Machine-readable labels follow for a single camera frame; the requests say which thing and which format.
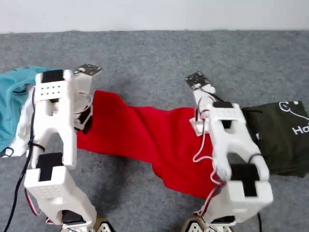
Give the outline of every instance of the dark green cloth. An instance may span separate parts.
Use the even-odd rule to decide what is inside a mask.
[[[243,112],[271,174],[304,177],[309,172],[309,117],[301,101],[247,107]]]

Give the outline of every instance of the red towel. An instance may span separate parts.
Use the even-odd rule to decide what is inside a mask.
[[[192,161],[202,141],[189,123],[193,108],[133,107],[119,95],[100,90],[95,92],[93,107],[92,128],[86,135],[78,133],[78,148],[150,162],[166,187],[196,197],[206,198],[214,188],[211,160]],[[211,153],[206,135],[199,157]]]

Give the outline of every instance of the teal cloth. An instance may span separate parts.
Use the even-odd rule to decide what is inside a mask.
[[[0,74],[0,152],[11,144],[16,134],[20,112],[35,75],[52,69],[29,66]]]

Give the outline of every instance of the carpet floor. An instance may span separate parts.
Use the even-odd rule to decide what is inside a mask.
[[[74,69],[97,64],[103,72],[92,89],[119,93],[136,106],[194,106],[184,78],[200,70],[221,98],[241,106],[302,100],[309,109],[309,31],[2,34],[0,60],[0,72],[27,65]],[[52,138],[47,151],[61,151],[59,138]],[[25,157],[0,160],[0,230],[24,162]],[[178,232],[203,204],[164,187],[150,164],[138,160],[78,150],[78,167],[71,174],[117,232]],[[307,231],[309,175],[273,175],[270,182],[274,203],[261,212],[264,231]],[[32,215],[21,188],[9,231],[59,231],[44,219]],[[257,232],[257,218],[236,228]]]

